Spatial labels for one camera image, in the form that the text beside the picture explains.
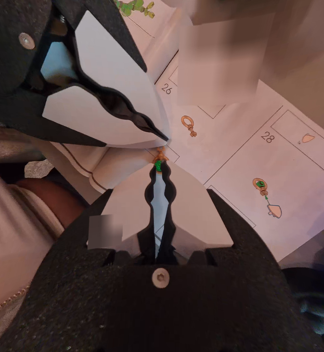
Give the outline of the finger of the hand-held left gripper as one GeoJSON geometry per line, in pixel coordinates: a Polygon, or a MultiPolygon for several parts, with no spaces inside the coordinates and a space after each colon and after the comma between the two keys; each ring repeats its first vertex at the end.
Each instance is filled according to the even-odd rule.
{"type": "Polygon", "coordinates": [[[106,143],[108,147],[153,148],[167,144],[130,120],[113,117],[93,94],[79,86],[60,90],[47,98],[42,116],[106,143]]]}
{"type": "Polygon", "coordinates": [[[86,11],[75,30],[81,83],[113,117],[168,141],[167,115],[146,69],[86,11]]]}

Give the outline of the person's leg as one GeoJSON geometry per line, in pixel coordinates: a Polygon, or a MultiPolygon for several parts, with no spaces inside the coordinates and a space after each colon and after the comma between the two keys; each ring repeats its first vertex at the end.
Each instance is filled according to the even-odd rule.
{"type": "Polygon", "coordinates": [[[17,181],[16,185],[38,196],[50,208],[65,229],[87,208],[70,191],[43,178],[24,178],[17,181]]]}

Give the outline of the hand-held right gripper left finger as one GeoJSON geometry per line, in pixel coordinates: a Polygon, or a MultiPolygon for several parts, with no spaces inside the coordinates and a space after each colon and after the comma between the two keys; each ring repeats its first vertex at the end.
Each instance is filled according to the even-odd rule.
{"type": "Polygon", "coordinates": [[[155,166],[147,164],[120,182],[101,214],[103,248],[138,257],[154,247],[155,166]]]}

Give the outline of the black mesh chair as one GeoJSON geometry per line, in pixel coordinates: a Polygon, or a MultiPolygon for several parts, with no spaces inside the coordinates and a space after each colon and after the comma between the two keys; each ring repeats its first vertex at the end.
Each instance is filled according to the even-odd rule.
{"type": "Polygon", "coordinates": [[[282,270],[300,313],[324,344],[324,271],[293,267],[282,270]]]}

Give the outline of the person's pale shirt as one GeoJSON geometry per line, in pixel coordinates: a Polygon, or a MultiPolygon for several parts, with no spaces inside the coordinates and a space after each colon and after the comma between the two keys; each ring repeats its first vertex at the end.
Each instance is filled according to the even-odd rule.
{"type": "Polygon", "coordinates": [[[32,281],[63,231],[44,201],[0,178],[0,305],[32,281]]]}

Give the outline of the building instruction booklet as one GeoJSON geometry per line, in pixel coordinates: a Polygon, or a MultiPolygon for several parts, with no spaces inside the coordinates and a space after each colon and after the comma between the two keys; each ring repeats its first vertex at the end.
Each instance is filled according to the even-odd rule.
{"type": "Polygon", "coordinates": [[[179,11],[124,18],[167,112],[166,156],[233,207],[276,259],[324,230],[324,130],[259,81],[249,103],[177,105],[179,11]]]}

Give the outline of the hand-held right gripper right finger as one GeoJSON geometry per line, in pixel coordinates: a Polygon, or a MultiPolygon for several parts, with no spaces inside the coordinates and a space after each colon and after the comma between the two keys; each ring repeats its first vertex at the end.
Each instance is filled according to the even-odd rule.
{"type": "Polygon", "coordinates": [[[229,248],[234,242],[207,189],[174,164],[160,166],[168,207],[157,259],[189,259],[195,251],[229,248]]]}

